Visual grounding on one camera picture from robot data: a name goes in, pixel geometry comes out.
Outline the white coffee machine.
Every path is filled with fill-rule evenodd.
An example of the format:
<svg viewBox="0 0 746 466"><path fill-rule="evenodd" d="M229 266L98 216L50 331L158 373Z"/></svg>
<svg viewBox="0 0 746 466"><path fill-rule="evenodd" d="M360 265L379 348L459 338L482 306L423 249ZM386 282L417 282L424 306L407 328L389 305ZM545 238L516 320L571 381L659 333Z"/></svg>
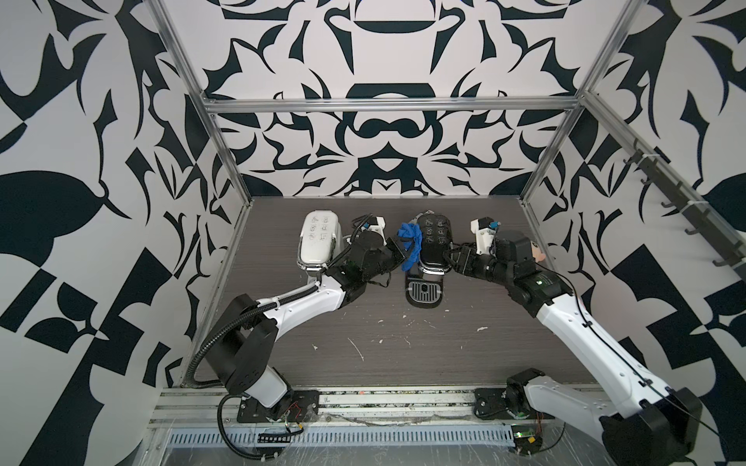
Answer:
<svg viewBox="0 0 746 466"><path fill-rule="evenodd" d="M309 276L316 276L342 252L342 228L332 211L309 213L299 235L297 264Z"/></svg>

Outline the blue cleaning cloth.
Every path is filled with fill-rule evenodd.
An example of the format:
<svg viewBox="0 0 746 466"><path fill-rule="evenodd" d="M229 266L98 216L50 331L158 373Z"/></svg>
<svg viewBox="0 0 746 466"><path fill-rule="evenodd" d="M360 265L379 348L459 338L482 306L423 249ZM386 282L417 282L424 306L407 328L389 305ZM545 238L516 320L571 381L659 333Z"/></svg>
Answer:
<svg viewBox="0 0 746 466"><path fill-rule="evenodd" d="M402 250L405 252L404 262L401 264L403 272L410 271L420 260L423 244L423 232L417 223L402 223L397 232Z"/></svg>

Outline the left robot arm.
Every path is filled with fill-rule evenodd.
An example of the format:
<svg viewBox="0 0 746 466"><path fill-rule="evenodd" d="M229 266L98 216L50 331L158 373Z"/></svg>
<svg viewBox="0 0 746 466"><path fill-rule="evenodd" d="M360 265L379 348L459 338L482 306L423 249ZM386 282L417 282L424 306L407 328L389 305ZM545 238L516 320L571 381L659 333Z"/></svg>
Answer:
<svg viewBox="0 0 746 466"><path fill-rule="evenodd" d="M297 252L308 283L269 298L235 297L188 363L183 387L224 388L219 412L238 398L262 407L268 421L289 423L293 390L269 364L276 342L309 320L353 303L378 277L390 276L421 250L418 225L402 225L396 236L387 237L382 217L363 215L353 227L344 236L336 213L309 213Z"/></svg>

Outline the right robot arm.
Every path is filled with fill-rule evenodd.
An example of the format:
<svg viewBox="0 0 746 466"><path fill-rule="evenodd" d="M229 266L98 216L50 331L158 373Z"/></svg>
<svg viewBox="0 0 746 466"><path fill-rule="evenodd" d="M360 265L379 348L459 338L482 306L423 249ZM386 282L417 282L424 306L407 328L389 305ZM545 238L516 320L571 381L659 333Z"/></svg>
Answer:
<svg viewBox="0 0 746 466"><path fill-rule="evenodd" d="M445 252L452 270L504 287L509 297L558 337L605 392L605 400L526 369L503 392L515 419L546 414L604 446L618 465L670 465L695 448L702 404L645 368L586 310L569 280L537 263L517 231L477 232L474 244Z"/></svg>

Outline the black coffee machine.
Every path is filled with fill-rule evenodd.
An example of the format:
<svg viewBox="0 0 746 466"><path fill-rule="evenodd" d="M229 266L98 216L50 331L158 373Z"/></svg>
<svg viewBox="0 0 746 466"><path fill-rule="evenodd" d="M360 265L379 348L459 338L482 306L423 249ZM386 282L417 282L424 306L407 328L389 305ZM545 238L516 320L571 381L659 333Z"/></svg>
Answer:
<svg viewBox="0 0 746 466"><path fill-rule="evenodd" d="M405 295L414 307L433 309L444 296L444 278L451 270L445 254L453 246L450 221L434 211L425 211L416 221L423 235L421 252L415 265L406 272Z"/></svg>

